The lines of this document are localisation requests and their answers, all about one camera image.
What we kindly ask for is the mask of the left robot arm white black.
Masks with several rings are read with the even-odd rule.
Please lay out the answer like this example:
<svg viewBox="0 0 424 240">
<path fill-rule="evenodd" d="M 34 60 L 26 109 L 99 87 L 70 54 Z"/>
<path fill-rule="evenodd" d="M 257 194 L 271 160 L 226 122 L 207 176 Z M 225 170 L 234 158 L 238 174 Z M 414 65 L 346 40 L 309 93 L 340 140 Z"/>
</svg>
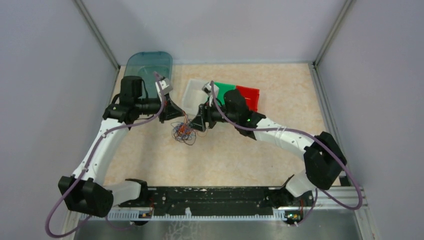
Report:
<svg viewBox="0 0 424 240">
<path fill-rule="evenodd" d="M 125 76 L 121 80 L 120 92 L 105 109 L 86 156 L 71 176 L 63 176 L 58 182 L 61 201 L 68 210 L 103 218 L 114 206 L 132 202 L 144 207 L 149 203 L 151 194 L 144 180 L 128 178 L 113 185 L 104 182 L 118 147 L 132 128 L 154 119 L 163 123 L 183 116 L 171 100 L 170 80 L 158 73 L 154 76 L 156 97 L 149 97 L 140 76 Z"/>
</svg>

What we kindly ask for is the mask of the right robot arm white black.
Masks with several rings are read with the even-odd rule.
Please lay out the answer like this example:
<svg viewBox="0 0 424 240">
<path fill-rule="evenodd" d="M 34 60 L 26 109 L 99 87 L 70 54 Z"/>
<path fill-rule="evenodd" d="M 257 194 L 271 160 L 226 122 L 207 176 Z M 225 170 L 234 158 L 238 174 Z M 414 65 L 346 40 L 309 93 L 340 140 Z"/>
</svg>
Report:
<svg viewBox="0 0 424 240">
<path fill-rule="evenodd" d="M 189 127 L 204 132 L 216 123 L 229 123 L 243 136 L 274 144 L 304 161 L 305 169 L 290 177 L 283 185 L 281 199 L 287 206 L 295 206 L 302 194 L 315 188 L 329 190 L 347 161 L 334 137 L 328 132 L 310 135 L 272 121 L 264 114 L 250 110 L 239 90 L 224 94 L 224 103 L 216 98 L 210 85 L 203 88 L 208 94 L 198 106 L 197 115 Z"/>
</svg>

